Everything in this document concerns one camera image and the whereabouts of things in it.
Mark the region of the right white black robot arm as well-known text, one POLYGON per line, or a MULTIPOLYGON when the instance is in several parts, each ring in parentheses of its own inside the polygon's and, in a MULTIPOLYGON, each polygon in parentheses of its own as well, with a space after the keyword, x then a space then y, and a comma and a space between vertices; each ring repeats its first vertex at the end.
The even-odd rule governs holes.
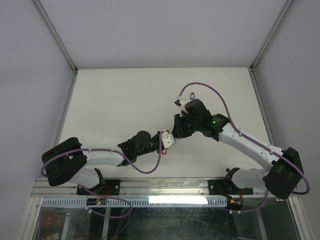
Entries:
POLYGON ((229 145, 260 165, 260 169, 234 167, 224 176, 223 187, 230 194, 240 189, 266 189, 279 199, 286 200, 302 179, 303 168, 299 153, 292 147, 283 150, 236 130, 228 117, 211 114, 197 98, 180 96, 174 102, 180 113, 174 116, 172 135, 175 139, 200 132, 205 137, 229 145))

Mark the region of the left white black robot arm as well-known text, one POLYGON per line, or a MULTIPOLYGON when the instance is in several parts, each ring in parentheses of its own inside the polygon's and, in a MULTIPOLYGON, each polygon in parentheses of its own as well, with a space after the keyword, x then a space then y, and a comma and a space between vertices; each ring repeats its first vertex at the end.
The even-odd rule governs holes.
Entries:
POLYGON ((71 137, 41 156, 43 165, 40 173, 52 187, 70 182, 83 185, 97 195, 105 188, 104 177, 98 166, 131 166, 142 174, 151 174, 160 164, 162 152, 166 148, 165 140, 164 130, 154 136, 142 130, 112 147, 83 145, 78 138, 71 137), (158 159, 151 170, 142 170, 136 166, 138 157, 153 152, 158 153, 158 159))

